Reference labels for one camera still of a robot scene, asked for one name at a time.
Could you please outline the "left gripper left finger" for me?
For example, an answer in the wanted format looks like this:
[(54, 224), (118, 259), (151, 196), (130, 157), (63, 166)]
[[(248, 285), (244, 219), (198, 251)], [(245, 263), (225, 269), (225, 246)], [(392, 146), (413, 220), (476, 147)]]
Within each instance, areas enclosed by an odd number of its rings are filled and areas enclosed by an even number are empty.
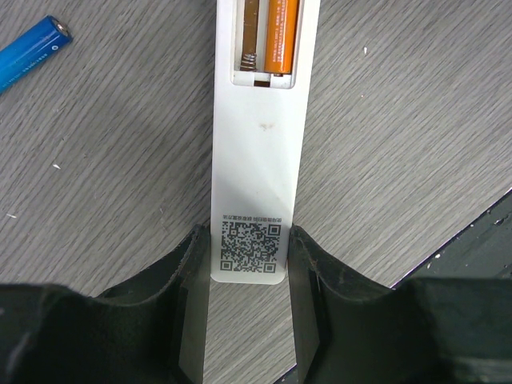
[(1, 287), (4, 383), (200, 383), (210, 234), (96, 297), (56, 284)]

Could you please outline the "white remote orange batteries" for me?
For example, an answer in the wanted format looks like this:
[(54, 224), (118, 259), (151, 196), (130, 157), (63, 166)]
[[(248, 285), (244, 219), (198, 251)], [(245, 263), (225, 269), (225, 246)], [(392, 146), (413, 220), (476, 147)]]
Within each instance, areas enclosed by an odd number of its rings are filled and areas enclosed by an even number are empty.
[(288, 74), (265, 69), (269, 4), (255, 8), (248, 30), (243, 1), (217, 4), (210, 272), (274, 285), (286, 274), (320, 4), (298, 4)]

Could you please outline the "orange battery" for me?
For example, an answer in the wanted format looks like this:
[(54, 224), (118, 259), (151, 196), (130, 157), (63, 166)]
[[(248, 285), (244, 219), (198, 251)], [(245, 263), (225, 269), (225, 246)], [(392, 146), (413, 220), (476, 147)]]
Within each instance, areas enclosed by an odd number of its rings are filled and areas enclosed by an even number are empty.
[(298, 20), (299, 0), (270, 0), (268, 3), (264, 71), (291, 74)]

